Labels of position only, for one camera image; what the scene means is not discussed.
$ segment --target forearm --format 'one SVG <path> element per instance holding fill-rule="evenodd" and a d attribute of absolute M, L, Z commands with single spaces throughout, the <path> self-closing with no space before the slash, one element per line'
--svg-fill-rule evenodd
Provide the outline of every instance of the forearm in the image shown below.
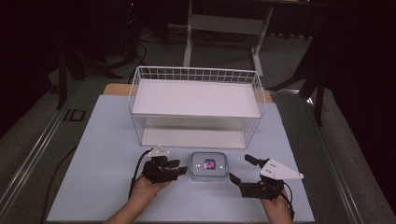
<path fill-rule="evenodd" d="M 140 211 L 136 210 L 134 203 L 128 201 L 128 203 L 111 216 L 105 224 L 132 224 L 140 216 L 140 213 Z"/>
<path fill-rule="evenodd" d="M 276 199 L 272 202 L 269 200 L 261 200 L 262 207 L 265 210 L 265 214 L 271 224 L 293 224 L 291 219 L 289 206 L 284 201 L 277 201 Z"/>

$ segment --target human hand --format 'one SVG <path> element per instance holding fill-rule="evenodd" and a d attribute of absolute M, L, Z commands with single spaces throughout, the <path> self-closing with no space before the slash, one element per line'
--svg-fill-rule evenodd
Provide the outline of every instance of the human hand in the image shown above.
<path fill-rule="evenodd" d="M 152 200 L 157 197 L 157 193 L 168 186 L 170 182 L 151 184 L 144 176 L 139 176 L 134 183 L 131 197 L 128 202 L 113 216 L 111 216 L 106 224 L 126 224 L 133 223 L 139 217 L 145 208 L 149 206 Z"/>
<path fill-rule="evenodd" d="M 279 195 L 272 200 L 260 199 L 260 202 L 271 224 L 294 223 L 290 216 L 289 204 L 282 196 Z"/>

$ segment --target wire rack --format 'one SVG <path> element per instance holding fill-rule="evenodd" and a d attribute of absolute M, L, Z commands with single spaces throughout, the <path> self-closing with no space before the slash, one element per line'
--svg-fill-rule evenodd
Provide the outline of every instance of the wire rack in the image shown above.
<path fill-rule="evenodd" d="M 130 112 L 140 144 L 142 144 L 147 117 L 134 115 L 133 109 L 138 86 L 142 79 L 250 84 L 254 91 L 261 118 L 264 113 L 265 98 L 260 76 L 256 71 L 197 67 L 138 66 L 134 73 L 129 100 Z M 242 119 L 242 132 L 246 146 L 248 146 L 260 121 L 260 119 Z"/>

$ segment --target white shelf surface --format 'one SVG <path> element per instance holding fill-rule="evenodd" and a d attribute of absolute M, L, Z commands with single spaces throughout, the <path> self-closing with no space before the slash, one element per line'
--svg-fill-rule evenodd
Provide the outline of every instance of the white shelf surface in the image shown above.
<path fill-rule="evenodd" d="M 261 117 L 250 84 L 143 78 L 132 113 L 167 117 Z"/>
<path fill-rule="evenodd" d="M 246 148 L 242 120 L 148 117 L 143 146 Z"/>
<path fill-rule="evenodd" d="M 49 211 L 51 222 L 103 222 L 127 201 L 131 178 L 140 155 L 149 147 L 139 146 L 128 97 L 102 95 L 96 103 L 78 149 Z M 264 116 L 248 149 L 224 150 L 167 147 L 169 160 L 189 164 L 195 151 L 217 151 L 227 156 L 229 171 L 243 182 L 259 181 L 260 167 L 245 154 L 273 158 L 294 170 L 297 165 L 276 105 L 267 104 Z M 293 191 L 296 222 L 314 221 L 302 180 L 286 181 Z M 136 222 L 267 222 L 258 199 L 242 198 L 228 178 L 219 182 L 193 181 L 182 175 L 163 189 Z"/>

